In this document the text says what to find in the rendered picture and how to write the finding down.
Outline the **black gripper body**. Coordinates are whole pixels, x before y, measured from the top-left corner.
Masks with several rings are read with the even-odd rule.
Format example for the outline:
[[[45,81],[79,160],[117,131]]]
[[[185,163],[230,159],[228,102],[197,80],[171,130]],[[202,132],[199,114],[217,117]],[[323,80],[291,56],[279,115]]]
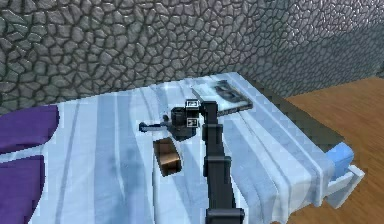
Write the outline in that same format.
[[[164,115],[167,130],[176,141],[184,141],[196,135],[199,127],[199,110],[186,107],[174,107],[170,115]]]

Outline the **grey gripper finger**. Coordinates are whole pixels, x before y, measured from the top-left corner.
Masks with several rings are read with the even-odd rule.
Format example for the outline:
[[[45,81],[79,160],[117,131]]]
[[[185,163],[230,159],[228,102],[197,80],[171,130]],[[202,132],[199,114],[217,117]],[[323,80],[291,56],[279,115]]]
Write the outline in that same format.
[[[161,122],[159,124],[151,124],[147,125],[144,122],[141,122],[139,124],[139,131],[140,132],[148,132],[148,131],[162,131],[167,130],[171,124],[169,122]]]

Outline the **brown box alarm clock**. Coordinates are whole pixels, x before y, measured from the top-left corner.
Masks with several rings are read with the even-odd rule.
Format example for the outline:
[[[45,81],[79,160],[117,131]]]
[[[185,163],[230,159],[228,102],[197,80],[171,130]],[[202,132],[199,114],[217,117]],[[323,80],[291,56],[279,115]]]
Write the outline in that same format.
[[[163,177],[182,170],[181,158],[170,137],[153,142],[154,154]]]

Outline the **bed with striped blue cover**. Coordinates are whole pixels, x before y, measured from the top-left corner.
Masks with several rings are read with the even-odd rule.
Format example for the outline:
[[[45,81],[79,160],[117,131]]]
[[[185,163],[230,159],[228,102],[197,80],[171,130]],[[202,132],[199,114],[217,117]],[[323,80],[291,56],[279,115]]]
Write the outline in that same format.
[[[322,151],[236,73],[225,80],[253,108],[223,117],[236,204],[244,224],[286,223],[307,206],[341,206],[363,178],[344,143]],[[107,93],[56,104],[59,124],[46,143],[0,154],[0,163],[43,156],[42,195],[28,224],[205,224],[208,186],[200,136],[180,142],[182,170],[163,177],[141,122],[157,122],[211,77]]]

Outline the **grey book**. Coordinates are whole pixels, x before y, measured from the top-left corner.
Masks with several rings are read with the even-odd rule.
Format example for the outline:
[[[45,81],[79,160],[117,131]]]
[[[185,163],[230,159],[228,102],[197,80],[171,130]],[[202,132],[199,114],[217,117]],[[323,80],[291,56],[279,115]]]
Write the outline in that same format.
[[[200,102],[215,101],[219,116],[253,108],[253,102],[226,80],[196,84],[192,87],[192,93]]]

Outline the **purple pillow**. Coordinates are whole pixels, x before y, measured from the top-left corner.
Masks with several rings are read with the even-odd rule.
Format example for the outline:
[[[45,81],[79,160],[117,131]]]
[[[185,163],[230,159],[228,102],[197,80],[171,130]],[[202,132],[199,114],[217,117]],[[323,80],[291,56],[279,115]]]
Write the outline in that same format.
[[[56,131],[59,118],[56,105],[26,108],[0,116],[0,154],[46,143]]]
[[[0,163],[0,224],[28,224],[42,195],[43,156]]]

